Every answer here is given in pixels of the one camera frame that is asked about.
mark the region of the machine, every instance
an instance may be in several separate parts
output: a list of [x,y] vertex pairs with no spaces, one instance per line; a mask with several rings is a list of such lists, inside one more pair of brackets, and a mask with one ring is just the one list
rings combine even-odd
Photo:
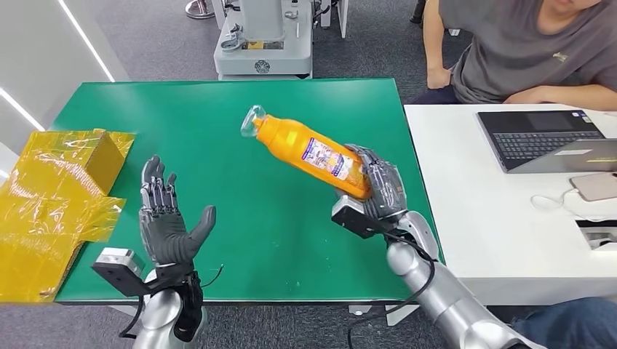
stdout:
[[214,53],[219,80],[312,76],[313,23],[321,14],[314,14],[313,5],[311,0],[227,4]]
[[[546,349],[499,321],[437,260],[439,248],[431,228],[421,214],[407,209],[397,168],[369,149],[347,146],[362,159],[373,196],[360,202],[342,195],[333,207],[332,220],[361,238],[385,238],[390,268],[413,293],[393,310],[415,300],[453,349]],[[123,294],[140,296],[138,314],[121,337],[128,337],[137,321],[143,295],[152,294],[142,316],[143,330],[134,336],[134,348],[192,348],[206,319],[192,259],[212,230],[215,209],[207,207],[200,223],[187,233],[177,206],[175,176],[165,184],[163,168],[158,157],[150,159],[141,189],[141,235],[156,266],[156,279],[141,281],[129,250],[104,249],[93,265]],[[351,328],[348,341],[351,347]]]

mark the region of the bottle cap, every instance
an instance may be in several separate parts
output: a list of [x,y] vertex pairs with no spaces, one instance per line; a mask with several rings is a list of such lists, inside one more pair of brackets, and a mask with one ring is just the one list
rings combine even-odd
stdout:
[[257,135],[259,131],[259,127],[266,119],[267,114],[261,105],[254,105],[249,109],[247,116],[244,118],[242,122],[242,127],[240,127],[240,133],[244,137],[254,137]]

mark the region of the bottle label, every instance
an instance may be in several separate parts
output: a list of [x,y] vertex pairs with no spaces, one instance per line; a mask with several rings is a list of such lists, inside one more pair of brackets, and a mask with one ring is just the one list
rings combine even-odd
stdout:
[[339,180],[345,180],[349,176],[349,171],[354,164],[354,160],[350,157],[333,151],[332,148],[314,138],[308,141],[302,159],[319,169],[327,170]]

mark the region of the gray t-shirt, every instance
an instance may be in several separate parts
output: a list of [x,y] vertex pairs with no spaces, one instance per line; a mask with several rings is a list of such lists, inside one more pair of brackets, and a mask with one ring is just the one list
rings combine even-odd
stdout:
[[617,91],[617,0],[585,9],[556,34],[538,30],[542,0],[439,0],[446,28],[474,34],[453,68],[463,103],[502,103],[539,85],[601,84]]

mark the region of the robotic arm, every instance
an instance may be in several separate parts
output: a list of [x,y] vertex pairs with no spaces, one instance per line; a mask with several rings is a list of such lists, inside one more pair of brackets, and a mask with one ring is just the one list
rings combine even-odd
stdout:
[[[164,169],[158,156],[149,159],[143,167],[140,189],[141,239],[154,264],[156,278],[149,282],[141,280],[142,263],[128,249],[105,248],[92,266],[125,296],[139,297],[137,314],[120,334],[134,338],[135,349],[194,348],[197,334],[206,322],[203,292],[193,258],[214,227],[216,209],[207,206],[199,223],[187,233],[178,209],[176,176],[171,174],[166,184]],[[127,334],[147,296],[150,299],[141,316],[143,329],[137,336]]]
[[[439,249],[427,221],[407,209],[398,170],[374,152],[349,145],[364,164],[373,196],[366,201],[342,195],[332,220],[362,238],[383,235],[390,268],[417,295],[418,304],[455,349],[546,349],[499,321],[441,263]],[[142,171],[139,212],[144,247],[155,265],[156,278],[143,282],[142,265],[127,249],[105,248],[92,268],[127,297],[151,295],[142,315],[143,329],[133,348],[192,348],[205,322],[202,289],[193,258],[214,224],[216,211],[208,206],[197,226],[187,233],[178,209],[175,175],[167,184],[164,165],[154,156]],[[126,332],[137,321],[136,316]]]
[[456,349],[546,349],[499,321],[443,265],[427,221],[407,210],[398,170],[366,148],[348,145],[362,159],[373,197],[366,202],[341,196],[332,220],[362,238],[386,237],[386,257],[394,273]]

